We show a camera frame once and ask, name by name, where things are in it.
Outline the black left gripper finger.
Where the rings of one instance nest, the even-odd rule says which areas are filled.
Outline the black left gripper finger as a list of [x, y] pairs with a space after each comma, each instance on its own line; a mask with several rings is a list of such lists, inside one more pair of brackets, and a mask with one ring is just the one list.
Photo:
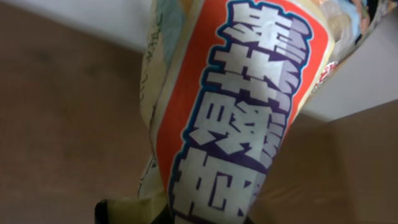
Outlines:
[[166, 204], [145, 200], [104, 199], [95, 206], [95, 224], [169, 224]]

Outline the yellow snack bag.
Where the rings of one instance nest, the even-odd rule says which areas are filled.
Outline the yellow snack bag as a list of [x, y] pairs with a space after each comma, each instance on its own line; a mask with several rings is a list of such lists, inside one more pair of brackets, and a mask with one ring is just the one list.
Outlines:
[[155, 0], [140, 109], [172, 223], [243, 223], [308, 97], [394, 7]]

